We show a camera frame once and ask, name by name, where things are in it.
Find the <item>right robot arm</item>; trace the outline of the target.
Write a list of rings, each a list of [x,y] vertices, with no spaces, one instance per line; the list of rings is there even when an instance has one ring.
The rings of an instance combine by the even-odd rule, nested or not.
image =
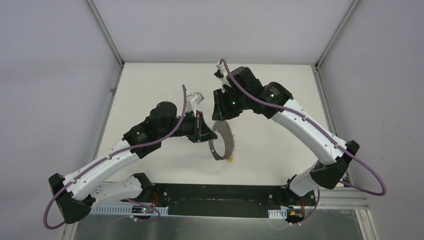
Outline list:
[[[244,110],[252,110],[286,128],[317,157],[312,167],[288,180],[283,192],[288,204],[298,204],[316,188],[336,187],[360,148],[356,141],[345,141],[323,129],[286,88],[277,82],[262,85],[248,67],[231,71],[242,90],[232,82],[223,65],[217,67],[214,75],[222,81],[222,87],[213,91],[214,121],[231,120]]]

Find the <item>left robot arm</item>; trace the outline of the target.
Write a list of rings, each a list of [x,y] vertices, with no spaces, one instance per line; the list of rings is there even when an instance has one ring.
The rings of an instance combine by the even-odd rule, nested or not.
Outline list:
[[[126,199],[149,201],[153,185],[145,173],[135,173],[117,182],[106,179],[158,150],[165,139],[173,137],[187,137],[192,143],[218,138],[205,123],[201,111],[184,111],[177,116],[175,104],[160,102],[144,121],[133,126],[102,156],[73,173],[52,175],[48,182],[53,199],[48,206],[56,203],[64,223],[73,224],[105,204]]]

